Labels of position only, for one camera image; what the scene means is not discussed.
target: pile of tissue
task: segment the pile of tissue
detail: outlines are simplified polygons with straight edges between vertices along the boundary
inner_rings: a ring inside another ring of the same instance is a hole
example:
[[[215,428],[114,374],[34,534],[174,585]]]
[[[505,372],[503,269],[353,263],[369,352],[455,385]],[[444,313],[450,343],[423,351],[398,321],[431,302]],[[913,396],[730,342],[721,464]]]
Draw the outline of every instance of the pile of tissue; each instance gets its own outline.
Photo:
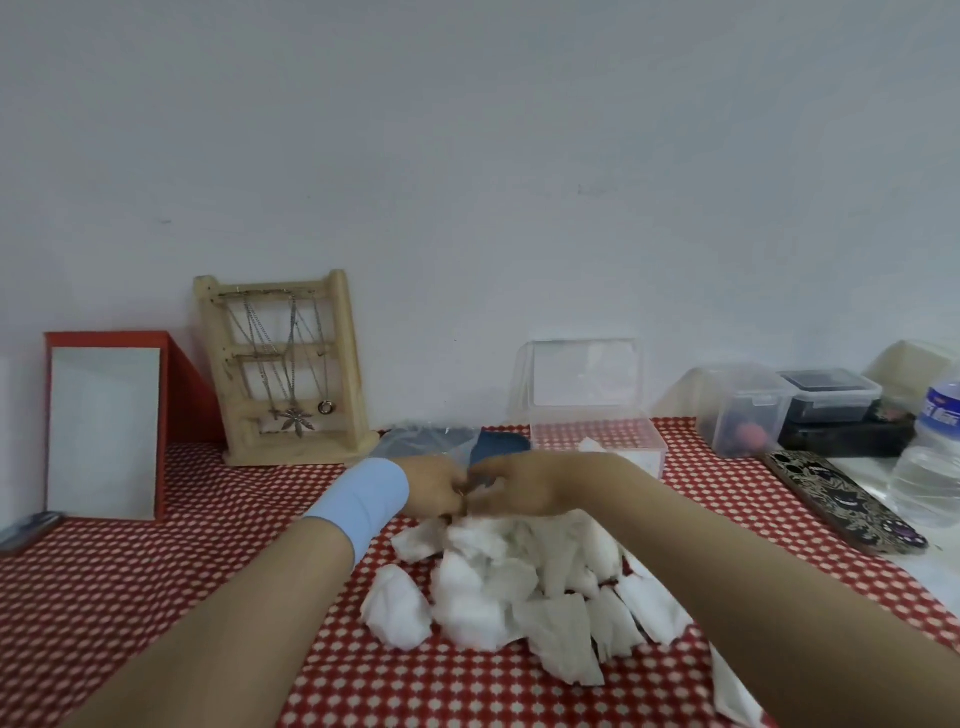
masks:
[[[600,447],[585,441],[580,449]],[[391,544],[408,564],[443,554],[430,577],[432,607],[397,565],[373,580],[361,620],[399,649],[419,646],[436,621],[461,647],[495,651],[525,639],[551,675],[601,686],[601,664],[629,656],[647,638],[671,644],[692,623],[659,580],[583,511],[450,525],[437,519],[408,528]],[[724,682],[735,680],[723,668]]]

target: black patterned phone case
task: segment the black patterned phone case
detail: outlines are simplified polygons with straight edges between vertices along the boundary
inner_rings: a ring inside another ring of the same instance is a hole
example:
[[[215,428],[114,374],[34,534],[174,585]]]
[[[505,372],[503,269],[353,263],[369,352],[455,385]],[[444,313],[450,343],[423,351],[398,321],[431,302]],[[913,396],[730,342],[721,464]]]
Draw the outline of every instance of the black patterned phone case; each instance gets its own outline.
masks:
[[[778,450],[761,459],[854,548],[872,555],[909,555],[929,546],[913,526],[820,455]]]

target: container lid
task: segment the container lid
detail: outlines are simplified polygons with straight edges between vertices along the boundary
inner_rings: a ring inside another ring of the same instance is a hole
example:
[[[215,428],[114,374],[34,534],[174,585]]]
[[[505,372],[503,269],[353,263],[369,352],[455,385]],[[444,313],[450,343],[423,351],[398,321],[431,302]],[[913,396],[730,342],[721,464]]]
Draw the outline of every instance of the container lid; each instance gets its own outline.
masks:
[[[700,369],[729,395],[793,397],[797,393],[793,384],[762,364],[712,364]]]
[[[780,372],[786,381],[796,386],[802,400],[826,399],[837,400],[835,395],[847,394],[858,400],[877,399],[883,388],[863,375],[855,374],[847,369],[804,369],[797,372]]]
[[[510,419],[559,423],[638,414],[643,356],[636,339],[531,341],[516,355]]]

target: jewelry stand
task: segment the jewelry stand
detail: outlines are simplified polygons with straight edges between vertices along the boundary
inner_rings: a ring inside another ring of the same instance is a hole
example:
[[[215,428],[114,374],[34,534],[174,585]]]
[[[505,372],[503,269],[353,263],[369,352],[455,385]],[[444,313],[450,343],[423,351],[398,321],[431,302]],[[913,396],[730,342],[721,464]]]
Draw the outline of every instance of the jewelry stand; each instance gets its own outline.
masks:
[[[344,271],[331,271],[323,280],[246,285],[221,285],[212,276],[202,276],[194,279],[194,295],[223,413],[228,443],[224,461],[228,465],[349,464],[373,449],[379,435],[367,425]],[[333,342],[327,342],[324,336],[318,307],[318,301],[323,300],[329,300],[333,310]],[[285,343],[274,343],[261,323],[254,307],[261,303],[289,306],[284,313],[289,321]],[[246,323],[231,308],[238,304],[243,306]],[[316,317],[319,340],[315,336],[307,341],[304,332],[313,332],[303,316],[304,309]],[[243,343],[238,342],[237,331]],[[336,360],[340,369],[339,407],[332,401],[329,388],[330,359]],[[319,396],[315,399],[297,398],[298,362],[309,367],[317,384]],[[247,365],[259,373],[266,400],[253,395],[245,372]],[[318,369],[323,372],[324,387]],[[342,412],[344,428],[320,429],[318,415],[324,417],[334,410]],[[282,423],[278,431],[263,431],[261,421],[269,418],[277,425]]]

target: light blue sleeve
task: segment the light blue sleeve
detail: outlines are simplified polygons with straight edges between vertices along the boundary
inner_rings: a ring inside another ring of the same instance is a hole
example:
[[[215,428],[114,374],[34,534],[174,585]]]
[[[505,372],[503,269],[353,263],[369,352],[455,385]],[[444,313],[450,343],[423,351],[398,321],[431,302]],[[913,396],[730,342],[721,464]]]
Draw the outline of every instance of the light blue sleeve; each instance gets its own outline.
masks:
[[[330,521],[347,534],[356,566],[373,537],[402,510],[408,497],[410,484],[397,463],[368,458],[338,477],[303,517]]]

